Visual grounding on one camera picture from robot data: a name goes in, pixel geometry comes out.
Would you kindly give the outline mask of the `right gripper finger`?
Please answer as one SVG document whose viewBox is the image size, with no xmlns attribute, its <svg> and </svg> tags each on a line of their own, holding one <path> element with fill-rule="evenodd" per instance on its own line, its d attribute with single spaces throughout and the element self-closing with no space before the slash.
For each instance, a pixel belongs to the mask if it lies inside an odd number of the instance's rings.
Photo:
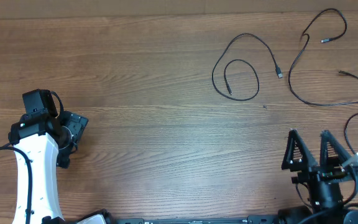
<svg viewBox="0 0 358 224">
<path fill-rule="evenodd" d="M 289 169 L 291 172 L 308 170 L 317 166 L 318 163 L 302 140 L 298 131 L 292 129 L 288 133 L 287 149 L 282 162 L 282 170 Z"/>
<path fill-rule="evenodd" d="M 330 131 L 321 132 L 321 149 L 319 156 L 320 171 L 334 171 L 343 168 L 343 163 L 351 158 L 351 155 L 337 141 Z"/>
</svg>

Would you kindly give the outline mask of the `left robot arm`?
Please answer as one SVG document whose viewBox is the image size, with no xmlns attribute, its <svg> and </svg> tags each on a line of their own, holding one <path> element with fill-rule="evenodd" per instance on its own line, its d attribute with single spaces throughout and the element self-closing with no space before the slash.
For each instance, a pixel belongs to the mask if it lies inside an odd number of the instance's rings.
<svg viewBox="0 0 358 224">
<path fill-rule="evenodd" d="M 25 114 L 8 135 L 17 161 L 14 223 L 41 223 L 44 217 L 63 216 L 57 167 L 68 168 L 89 120 L 56 105 L 53 91 L 36 89 L 22 97 Z"/>
</svg>

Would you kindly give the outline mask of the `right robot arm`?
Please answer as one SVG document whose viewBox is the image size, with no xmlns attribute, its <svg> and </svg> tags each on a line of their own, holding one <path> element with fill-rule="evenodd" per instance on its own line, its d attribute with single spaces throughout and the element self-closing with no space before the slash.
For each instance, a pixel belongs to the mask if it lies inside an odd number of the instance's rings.
<svg viewBox="0 0 358 224">
<path fill-rule="evenodd" d="M 321 132 L 320 157 L 316 160 L 298 131 L 288 133 L 283 170 L 296 173 L 291 181 L 308 190 L 302 206 L 278 211 L 275 223 L 358 223 L 358 152 L 350 155 L 328 131 Z"/>
</svg>

